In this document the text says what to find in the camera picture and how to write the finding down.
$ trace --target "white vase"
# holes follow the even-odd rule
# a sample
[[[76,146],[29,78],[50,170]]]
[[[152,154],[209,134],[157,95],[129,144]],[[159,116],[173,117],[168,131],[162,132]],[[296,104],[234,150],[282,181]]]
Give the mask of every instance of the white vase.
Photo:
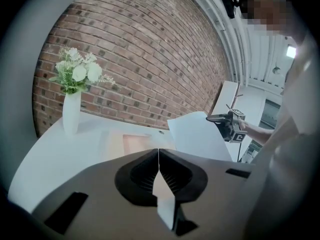
[[[74,94],[66,94],[62,110],[62,122],[67,136],[77,133],[81,105],[81,91]]]

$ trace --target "person's arm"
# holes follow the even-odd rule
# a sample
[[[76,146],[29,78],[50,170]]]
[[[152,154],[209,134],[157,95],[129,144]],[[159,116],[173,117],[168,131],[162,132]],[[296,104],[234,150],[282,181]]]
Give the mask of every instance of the person's arm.
[[[241,130],[247,131],[247,135],[260,145],[264,145],[270,138],[274,130],[264,129],[259,126],[252,125],[246,121],[239,119],[239,126]]]

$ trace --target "brick wall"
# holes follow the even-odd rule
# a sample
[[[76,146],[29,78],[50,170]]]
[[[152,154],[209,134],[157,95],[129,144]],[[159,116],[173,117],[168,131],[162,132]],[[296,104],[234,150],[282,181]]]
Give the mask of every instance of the brick wall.
[[[56,22],[39,56],[33,85],[38,135],[62,116],[54,76],[61,47],[92,52],[117,86],[82,93],[81,110],[167,129],[167,119],[208,112],[228,78],[223,48],[192,0],[76,0]]]

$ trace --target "person's hand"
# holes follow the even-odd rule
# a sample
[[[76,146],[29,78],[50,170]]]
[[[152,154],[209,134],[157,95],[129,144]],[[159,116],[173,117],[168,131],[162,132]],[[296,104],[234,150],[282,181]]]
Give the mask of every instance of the person's hand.
[[[239,124],[239,127],[240,127],[241,130],[246,129],[246,122],[244,120],[239,118],[238,119],[238,124]]]

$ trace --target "ceiling light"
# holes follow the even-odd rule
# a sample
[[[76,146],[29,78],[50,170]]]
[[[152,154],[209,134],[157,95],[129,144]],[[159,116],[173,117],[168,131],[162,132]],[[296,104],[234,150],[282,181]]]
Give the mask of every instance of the ceiling light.
[[[286,55],[294,59],[296,56],[296,48],[289,45],[288,50],[286,51]]]
[[[272,72],[275,74],[275,75],[280,75],[281,74],[281,69],[277,66],[275,66],[274,69],[272,69]]]

